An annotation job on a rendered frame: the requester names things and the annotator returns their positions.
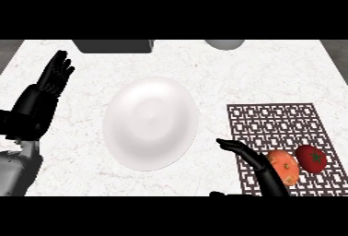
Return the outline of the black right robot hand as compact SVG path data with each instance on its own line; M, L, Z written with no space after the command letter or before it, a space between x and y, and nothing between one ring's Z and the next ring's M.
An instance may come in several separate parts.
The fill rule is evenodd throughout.
M261 195L267 197L289 196L282 178L266 155L263 153L257 153L240 141L218 138L217 143L223 150L235 152L235 154L252 166Z

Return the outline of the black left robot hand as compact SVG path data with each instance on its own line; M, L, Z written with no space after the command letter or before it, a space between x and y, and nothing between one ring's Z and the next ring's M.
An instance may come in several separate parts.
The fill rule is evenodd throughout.
M58 50L38 81L24 90L9 111L0 110L0 136L8 140L37 141L47 132L59 97L75 70L68 52Z

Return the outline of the orange squash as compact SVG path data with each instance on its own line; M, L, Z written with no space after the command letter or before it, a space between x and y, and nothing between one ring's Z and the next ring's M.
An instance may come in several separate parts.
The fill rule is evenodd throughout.
M299 180L299 165L289 153L280 149L267 154L271 167L276 169L285 186L292 186Z

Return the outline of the dark patterned placemat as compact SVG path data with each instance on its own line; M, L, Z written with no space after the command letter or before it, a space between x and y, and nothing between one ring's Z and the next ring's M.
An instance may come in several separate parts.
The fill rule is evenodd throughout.
M299 181L288 187L292 196L348 196L348 174L326 134L313 103L229 104L232 139L257 152L282 149L295 155L299 145L326 155L320 173L299 169Z

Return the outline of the white plate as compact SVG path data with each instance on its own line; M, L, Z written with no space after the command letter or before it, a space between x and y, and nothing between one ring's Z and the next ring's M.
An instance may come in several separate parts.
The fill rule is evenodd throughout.
M133 81L117 92L103 119L106 148L128 168L155 171L193 143L199 111L183 85L165 77Z

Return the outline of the red tomato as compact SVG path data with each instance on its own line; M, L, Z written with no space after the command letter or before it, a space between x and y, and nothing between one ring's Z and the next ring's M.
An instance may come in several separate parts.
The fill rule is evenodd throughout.
M319 173L323 171L326 167L326 155L316 147L310 145L298 146L295 156L307 172Z

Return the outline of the dark grey box appliance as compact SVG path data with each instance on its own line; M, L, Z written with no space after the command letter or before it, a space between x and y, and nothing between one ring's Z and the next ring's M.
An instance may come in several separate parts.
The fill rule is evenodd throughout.
M74 40L83 53L151 53L153 40Z

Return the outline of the grey round bowl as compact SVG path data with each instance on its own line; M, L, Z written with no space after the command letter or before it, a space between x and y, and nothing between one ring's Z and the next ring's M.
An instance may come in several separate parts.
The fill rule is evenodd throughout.
M215 49L223 51L235 50L242 44L243 40L207 40L205 41Z

